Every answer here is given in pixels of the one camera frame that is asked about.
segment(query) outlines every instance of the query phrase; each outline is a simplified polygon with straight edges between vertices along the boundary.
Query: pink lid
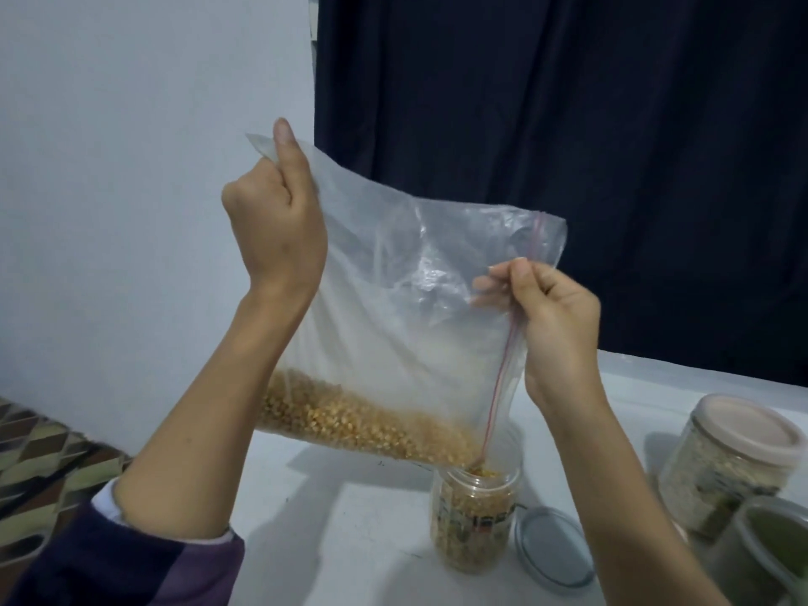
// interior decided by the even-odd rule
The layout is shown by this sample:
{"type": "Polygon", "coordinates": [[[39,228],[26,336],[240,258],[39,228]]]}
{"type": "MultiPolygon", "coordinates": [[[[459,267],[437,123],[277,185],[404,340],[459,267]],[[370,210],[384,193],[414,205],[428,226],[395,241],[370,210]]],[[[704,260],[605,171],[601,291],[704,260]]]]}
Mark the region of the pink lid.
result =
{"type": "Polygon", "coordinates": [[[803,457],[800,428],[752,401],[711,393],[699,400],[692,416],[723,445],[764,464],[793,468],[803,457]]]}

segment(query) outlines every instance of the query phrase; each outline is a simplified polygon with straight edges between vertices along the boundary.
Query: person's right hand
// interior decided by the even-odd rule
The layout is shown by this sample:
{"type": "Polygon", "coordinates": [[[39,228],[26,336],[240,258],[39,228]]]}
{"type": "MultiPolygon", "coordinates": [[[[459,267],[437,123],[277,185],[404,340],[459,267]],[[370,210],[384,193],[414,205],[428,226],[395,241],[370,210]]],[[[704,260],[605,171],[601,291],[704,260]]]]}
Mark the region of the person's right hand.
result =
{"type": "Polygon", "coordinates": [[[278,164],[262,157],[229,182],[221,202],[250,275],[250,294],[300,317],[320,285],[328,238],[317,187],[286,120],[275,123],[278,164]]]}
{"type": "Polygon", "coordinates": [[[502,290],[510,287],[528,317],[524,384],[542,413],[555,415],[562,407],[600,399],[601,303],[595,294],[555,268],[525,258],[492,266],[489,276],[502,290]]]}

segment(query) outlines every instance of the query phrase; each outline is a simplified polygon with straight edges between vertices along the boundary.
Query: tiled floor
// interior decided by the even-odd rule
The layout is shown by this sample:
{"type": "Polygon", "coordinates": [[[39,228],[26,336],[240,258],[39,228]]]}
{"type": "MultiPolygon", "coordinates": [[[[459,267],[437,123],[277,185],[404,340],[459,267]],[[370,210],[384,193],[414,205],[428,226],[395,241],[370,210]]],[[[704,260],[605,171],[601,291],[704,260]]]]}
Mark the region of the tiled floor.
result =
{"type": "Polygon", "coordinates": [[[64,477],[53,475],[93,447],[84,436],[0,397],[0,603],[16,579],[73,518],[79,504],[119,476],[129,458],[101,445],[64,477]],[[36,484],[50,484],[2,516],[36,484]]]}

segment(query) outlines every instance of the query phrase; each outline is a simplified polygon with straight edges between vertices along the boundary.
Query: curtain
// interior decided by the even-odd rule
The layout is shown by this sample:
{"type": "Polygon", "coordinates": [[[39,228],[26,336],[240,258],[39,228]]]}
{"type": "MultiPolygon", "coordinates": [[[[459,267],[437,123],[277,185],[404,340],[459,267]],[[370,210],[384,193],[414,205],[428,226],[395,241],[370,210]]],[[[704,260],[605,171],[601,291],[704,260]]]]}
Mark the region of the curtain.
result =
{"type": "Polygon", "coordinates": [[[320,0],[315,142],[563,216],[601,348],[808,385],[808,0],[320,0]]]}

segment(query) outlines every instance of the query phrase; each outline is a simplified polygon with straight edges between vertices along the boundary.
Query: clear ziplock bag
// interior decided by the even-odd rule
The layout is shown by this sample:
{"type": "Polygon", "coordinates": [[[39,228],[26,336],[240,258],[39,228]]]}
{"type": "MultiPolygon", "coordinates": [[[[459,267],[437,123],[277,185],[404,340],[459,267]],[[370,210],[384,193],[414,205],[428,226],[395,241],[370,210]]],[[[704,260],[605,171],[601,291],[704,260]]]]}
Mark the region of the clear ziplock bag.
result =
{"type": "MultiPolygon", "coordinates": [[[[270,138],[248,137],[277,161],[270,138]]],[[[328,259],[258,429],[433,465],[474,463],[508,413],[526,349],[520,311],[470,305],[472,280],[520,256],[556,265],[566,223],[414,198],[301,147],[328,259]]]]}

